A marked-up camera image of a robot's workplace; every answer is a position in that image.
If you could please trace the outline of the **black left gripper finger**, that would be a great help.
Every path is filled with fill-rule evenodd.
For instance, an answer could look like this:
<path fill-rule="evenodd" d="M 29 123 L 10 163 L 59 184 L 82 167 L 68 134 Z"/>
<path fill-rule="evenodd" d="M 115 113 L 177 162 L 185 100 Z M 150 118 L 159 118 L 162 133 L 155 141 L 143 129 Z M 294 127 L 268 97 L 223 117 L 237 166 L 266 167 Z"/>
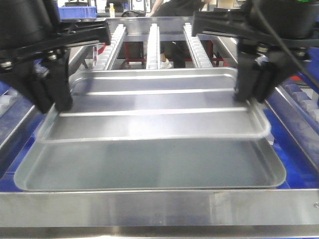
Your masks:
<path fill-rule="evenodd" d="M 1 68 L 0 80 L 20 92 L 41 113 L 47 113 L 52 107 L 53 101 L 47 95 L 33 64 L 17 64 L 11 69 Z"/>
<path fill-rule="evenodd" d="M 70 110 L 73 104 L 69 87 L 69 56 L 69 49 L 58 48 L 41 61 L 47 69 L 43 80 L 45 90 L 58 112 Z"/>

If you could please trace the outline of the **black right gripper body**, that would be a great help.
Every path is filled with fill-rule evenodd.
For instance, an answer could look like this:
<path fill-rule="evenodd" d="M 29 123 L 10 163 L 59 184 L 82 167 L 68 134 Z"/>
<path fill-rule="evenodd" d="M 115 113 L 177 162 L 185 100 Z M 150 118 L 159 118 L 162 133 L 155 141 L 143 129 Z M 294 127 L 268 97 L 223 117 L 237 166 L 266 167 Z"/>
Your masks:
<path fill-rule="evenodd" d="M 262 55 L 283 52 L 268 24 L 283 44 L 301 61 L 308 61 L 312 46 L 312 11 L 310 9 L 232 9 L 196 12 L 192 36 L 198 34 L 237 37 L 257 42 Z"/>

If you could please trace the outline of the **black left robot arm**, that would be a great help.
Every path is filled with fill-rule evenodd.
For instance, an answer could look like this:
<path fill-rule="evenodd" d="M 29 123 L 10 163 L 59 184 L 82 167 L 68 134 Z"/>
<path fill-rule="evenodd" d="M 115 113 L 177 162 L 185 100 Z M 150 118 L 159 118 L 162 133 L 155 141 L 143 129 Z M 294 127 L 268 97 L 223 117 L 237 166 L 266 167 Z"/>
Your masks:
<path fill-rule="evenodd" d="M 110 44 L 105 20 L 62 22 L 52 0 L 0 3 L 0 79 L 42 113 L 71 109 L 70 47 Z"/>

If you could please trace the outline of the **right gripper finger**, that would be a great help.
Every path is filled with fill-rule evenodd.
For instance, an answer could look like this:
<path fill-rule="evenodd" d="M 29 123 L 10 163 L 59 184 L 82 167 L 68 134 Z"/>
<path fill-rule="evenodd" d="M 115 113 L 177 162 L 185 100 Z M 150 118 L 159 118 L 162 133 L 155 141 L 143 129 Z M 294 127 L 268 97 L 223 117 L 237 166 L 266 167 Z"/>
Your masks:
<path fill-rule="evenodd" d="M 254 98 L 263 102 L 274 89 L 287 78 L 296 73 L 297 68 L 292 59 L 284 52 L 270 52 L 255 59 L 258 70 L 254 86 Z"/>
<path fill-rule="evenodd" d="M 257 92 L 260 65 L 256 59 L 262 54 L 257 51 L 257 42 L 248 39 L 239 39 L 237 43 L 237 80 L 235 85 L 234 99 L 238 102 L 245 102 L 255 98 L 262 101 L 261 95 Z"/>

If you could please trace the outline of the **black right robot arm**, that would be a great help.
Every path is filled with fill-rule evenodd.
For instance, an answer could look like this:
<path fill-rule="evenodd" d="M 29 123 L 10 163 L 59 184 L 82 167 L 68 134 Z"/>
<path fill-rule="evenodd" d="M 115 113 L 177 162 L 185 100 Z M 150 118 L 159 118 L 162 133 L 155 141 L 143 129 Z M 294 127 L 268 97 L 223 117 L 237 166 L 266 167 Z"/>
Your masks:
<path fill-rule="evenodd" d="M 295 72 L 306 74 L 307 50 L 319 45 L 316 0 L 247 0 L 229 11 L 201 11 L 198 0 L 171 0 L 167 6 L 190 7 L 193 36 L 237 37 L 238 102 L 262 102 Z M 70 47 L 110 41 L 106 19 L 61 21 L 51 0 L 0 3 L 0 79 L 42 113 L 72 107 Z"/>

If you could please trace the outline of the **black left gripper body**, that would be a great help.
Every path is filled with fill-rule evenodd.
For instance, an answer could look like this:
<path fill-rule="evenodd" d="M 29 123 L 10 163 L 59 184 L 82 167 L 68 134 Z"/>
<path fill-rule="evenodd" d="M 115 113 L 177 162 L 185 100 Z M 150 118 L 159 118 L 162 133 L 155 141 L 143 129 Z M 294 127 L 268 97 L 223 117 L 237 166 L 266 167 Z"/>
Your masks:
<path fill-rule="evenodd" d="M 50 55 L 60 55 L 63 48 L 110 44 L 106 20 L 63 20 L 52 23 L 14 23 L 0 26 L 0 71 L 11 71 L 18 63 Z"/>

